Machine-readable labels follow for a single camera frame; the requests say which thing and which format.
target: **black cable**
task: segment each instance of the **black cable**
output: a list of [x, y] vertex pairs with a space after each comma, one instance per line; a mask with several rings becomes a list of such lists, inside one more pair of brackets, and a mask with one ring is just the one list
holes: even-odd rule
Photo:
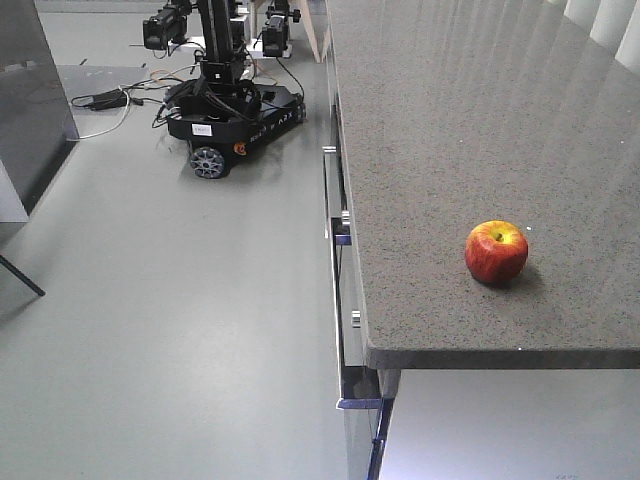
[[192, 40], [187, 40], [187, 41], [185, 41], [185, 42], [182, 42], [182, 43], [178, 43], [178, 44], [176, 44], [176, 45], [175, 45], [175, 47], [173, 47], [173, 50], [169, 50], [169, 47], [167, 46], [167, 55], [170, 57], [171, 55], [173, 55], [173, 53], [174, 53], [178, 48], [180, 48], [180, 47], [181, 47], [181, 46], [183, 46], [183, 45], [196, 45], [196, 46], [200, 47], [200, 48], [199, 48], [199, 50], [196, 50], [196, 52], [200, 51], [200, 52], [202, 52], [202, 53], [203, 53], [203, 55], [206, 55], [206, 48], [204, 48], [204, 47], [203, 47], [202, 45], [200, 45], [198, 42], [194, 42], [194, 41], [192, 41]]
[[193, 51], [193, 67], [191, 68], [191, 73], [193, 73], [193, 71], [195, 70], [196, 64], [200, 63], [202, 59], [206, 56], [207, 56], [207, 52], [205, 49], [202, 49], [202, 50], [195, 49]]
[[284, 71], [285, 71], [285, 72], [287, 72], [287, 73], [289, 74], [289, 76], [290, 76], [291, 78], [293, 78], [293, 79], [296, 81], [296, 83], [297, 83], [297, 84], [298, 84], [298, 86], [300, 87], [300, 91], [302, 92], [302, 101], [304, 102], [304, 87], [303, 87], [303, 86], [302, 86], [302, 84], [298, 81], [298, 79], [295, 77], [295, 75], [294, 75], [293, 73], [291, 73], [287, 67], [285, 67], [285, 66], [284, 66], [284, 64], [280, 61], [280, 59], [279, 59], [279, 58], [277, 58], [277, 57], [276, 57], [276, 60], [277, 60], [277, 62], [280, 64], [280, 66], [281, 66], [282, 68], [284, 68]]
[[253, 44], [253, 48], [256, 48], [256, 45], [258, 45], [258, 41], [260, 40], [260, 37], [262, 36], [262, 31], [258, 34], [258, 36], [256, 37], [256, 41]]
[[167, 95], [165, 96], [164, 100], [162, 101], [161, 107], [156, 112], [156, 117], [151, 122], [151, 128], [159, 128], [162, 125], [165, 125], [167, 123], [167, 119], [171, 118], [176, 114], [175, 112], [170, 112], [164, 117], [161, 117], [162, 112], [167, 109], [169, 103], [173, 101], [173, 99], [175, 99], [180, 95], [191, 93], [191, 90], [193, 89], [193, 85], [195, 84], [195, 82], [196, 82], [195, 79], [187, 80], [185, 82], [179, 83], [178, 85], [171, 87], [169, 92], [167, 92]]
[[162, 105], [162, 100], [158, 100], [157, 98], [149, 98], [149, 97], [131, 97], [131, 100], [138, 100], [138, 101], [147, 101], [147, 102], [153, 102], [153, 103], [159, 103]]
[[253, 81], [253, 79], [256, 78], [256, 74], [258, 72], [258, 65], [256, 64], [256, 59], [253, 58], [253, 55], [251, 55], [251, 52], [249, 51], [249, 49], [247, 49], [247, 46], [244, 44], [243, 44], [243, 50], [246, 56], [248, 56], [249, 59], [251, 60], [251, 66], [253, 67], [253, 74], [251, 75], [251, 81]]
[[213, 92], [207, 92], [207, 94], [204, 95], [204, 99], [210, 104], [213, 105], [214, 107], [217, 106], [219, 108], [222, 108], [223, 110], [226, 110], [227, 113], [231, 113], [232, 115], [237, 116], [238, 118], [243, 119], [245, 122], [249, 122], [249, 123], [259, 123], [257, 122], [257, 120], [255, 118], [250, 118], [247, 117], [246, 115], [240, 113], [239, 111], [237, 111], [235, 108], [233, 108], [231, 105], [225, 103], [224, 101], [222, 101], [220, 98], [218, 98], [218, 96], [213, 93]]
[[135, 88], [135, 89], [141, 89], [141, 90], [160, 90], [163, 88], [167, 88], [166, 85], [160, 86], [160, 87], [143, 87], [142, 85], [144, 85], [145, 83], [151, 83], [153, 81], [158, 81], [158, 80], [173, 80], [175, 82], [182, 82], [182, 80], [180, 80], [179, 78], [176, 77], [160, 77], [160, 78], [152, 78], [149, 80], [141, 80], [139, 82], [136, 83], [132, 83], [131, 85], [128, 85], [126, 88]]
[[[179, 78], [159, 78], [158, 80], [174, 80], [176, 82], [182, 82]], [[169, 88], [169, 85], [163, 85], [160, 87], [126, 87], [124, 90], [164, 90]]]

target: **white cable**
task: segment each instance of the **white cable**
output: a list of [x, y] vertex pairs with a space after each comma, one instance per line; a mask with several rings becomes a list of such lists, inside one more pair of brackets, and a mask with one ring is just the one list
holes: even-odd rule
[[[189, 68], [193, 68], [195, 65], [187, 65], [186, 67], [182, 67], [179, 68], [177, 70], [174, 70], [173, 72], [169, 72], [169, 75], [175, 75], [178, 72], [181, 72], [183, 70], [188, 70]], [[135, 85], [143, 85], [144, 83], [149, 83], [149, 82], [155, 82], [155, 79], [149, 79], [146, 80], [145, 82], [140, 82], [137, 83]], [[118, 123], [116, 123], [113, 127], [108, 128], [107, 130], [103, 130], [101, 132], [96, 132], [96, 133], [91, 133], [89, 135], [82, 135], [78, 138], [67, 138], [67, 141], [69, 142], [79, 142], [80, 140], [86, 140], [88, 138], [94, 138], [94, 137], [98, 137], [100, 135], [104, 135], [105, 133], [109, 133], [109, 132], [113, 132], [116, 128], [118, 128], [120, 125], [122, 125], [125, 121], [125, 119], [127, 118], [127, 115], [129, 114], [129, 112], [131, 111], [131, 96], [129, 95], [129, 92], [125, 90], [125, 88], [130, 88], [133, 87], [134, 85], [118, 85], [118, 90], [120, 90], [122, 93], [124, 93], [126, 99], [127, 99], [127, 103], [124, 106], [124, 111], [122, 112], [122, 115], [120, 116], [120, 120], [118, 120]]]
[[129, 92], [122, 89], [122, 85], [119, 85], [118, 89], [122, 93], [124, 93], [125, 97], [127, 98], [127, 103], [124, 106], [124, 112], [122, 112], [122, 115], [120, 116], [120, 120], [118, 120], [118, 123], [116, 123], [113, 127], [108, 128], [107, 130], [103, 130], [102, 132], [91, 133], [89, 135], [82, 135], [78, 138], [67, 138], [67, 140], [71, 142], [79, 142], [80, 140], [86, 140], [88, 138], [98, 137], [100, 135], [104, 135], [105, 133], [113, 132], [116, 128], [122, 125], [122, 123], [124, 122], [124, 119], [127, 118], [127, 115], [129, 114], [129, 110], [131, 110], [131, 97], [129, 96]]

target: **apple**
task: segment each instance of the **apple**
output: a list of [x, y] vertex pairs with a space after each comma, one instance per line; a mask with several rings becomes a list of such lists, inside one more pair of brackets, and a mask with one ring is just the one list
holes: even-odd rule
[[464, 258], [473, 278], [482, 283], [503, 283], [524, 268], [529, 244], [518, 227], [504, 220], [476, 226], [467, 237]]

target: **metal handle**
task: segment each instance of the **metal handle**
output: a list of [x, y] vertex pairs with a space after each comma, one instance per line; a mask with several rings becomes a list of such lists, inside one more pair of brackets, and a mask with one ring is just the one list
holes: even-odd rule
[[351, 213], [349, 213], [349, 210], [343, 210], [340, 214], [340, 218], [342, 219], [342, 225], [351, 225]]
[[351, 312], [351, 326], [353, 328], [360, 328], [360, 310], [353, 310]]
[[335, 145], [322, 147], [322, 178], [324, 180], [324, 238], [329, 238], [329, 169], [327, 159], [329, 155], [335, 155]]
[[335, 229], [341, 229], [340, 218], [329, 218], [327, 222], [329, 253], [331, 261], [331, 287], [333, 290], [333, 314], [336, 329], [336, 348], [338, 352], [338, 382], [340, 398], [337, 408], [341, 409], [377, 409], [382, 402], [380, 382], [376, 370], [366, 366], [346, 365], [344, 338], [342, 334], [342, 297], [340, 293], [340, 276], [338, 274], [338, 256], [336, 254]]

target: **gray granite countertop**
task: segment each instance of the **gray granite countertop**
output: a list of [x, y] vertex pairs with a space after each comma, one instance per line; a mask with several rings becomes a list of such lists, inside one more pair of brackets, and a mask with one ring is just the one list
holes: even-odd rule
[[[328, 0], [366, 363], [640, 366], [640, 78], [543, 0]], [[507, 288], [464, 242], [529, 240]]]

